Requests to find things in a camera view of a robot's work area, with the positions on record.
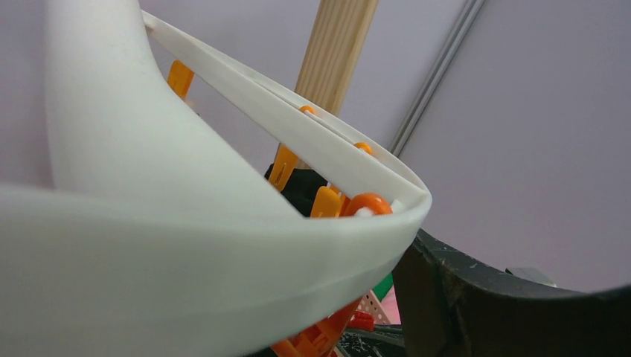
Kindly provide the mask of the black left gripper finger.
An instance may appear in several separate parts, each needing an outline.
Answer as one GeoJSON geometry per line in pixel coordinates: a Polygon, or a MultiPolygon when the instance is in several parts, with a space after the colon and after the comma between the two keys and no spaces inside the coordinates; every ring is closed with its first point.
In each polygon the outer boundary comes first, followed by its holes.
{"type": "Polygon", "coordinates": [[[628,356],[630,287],[576,292],[418,231],[393,270],[409,356],[628,356]]]}

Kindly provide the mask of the white round clip hanger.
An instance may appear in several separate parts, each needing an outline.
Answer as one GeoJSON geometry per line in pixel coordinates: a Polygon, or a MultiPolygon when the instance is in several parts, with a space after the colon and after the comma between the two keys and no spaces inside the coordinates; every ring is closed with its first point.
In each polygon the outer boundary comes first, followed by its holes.
{"type": "Polygon", "coordinates": [[[136,1],[49,1],[54,189],[1,186],[3,356],[242,356],[359,298],[426,185],[361,132],[136,1]],[[351,197],[310,219],[164,80],[155,39],[351,197]]]}

